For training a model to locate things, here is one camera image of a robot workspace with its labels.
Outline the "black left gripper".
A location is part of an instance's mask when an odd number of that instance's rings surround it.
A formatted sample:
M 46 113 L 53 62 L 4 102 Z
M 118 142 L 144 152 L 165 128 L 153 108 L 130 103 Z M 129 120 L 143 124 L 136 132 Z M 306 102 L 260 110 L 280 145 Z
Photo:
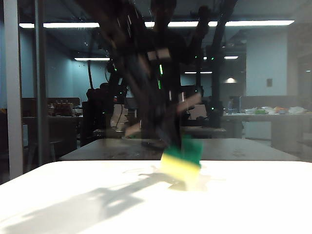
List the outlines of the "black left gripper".
M 143 138 L 181 148 L 179 90 L 140 90 L 137 96 Z

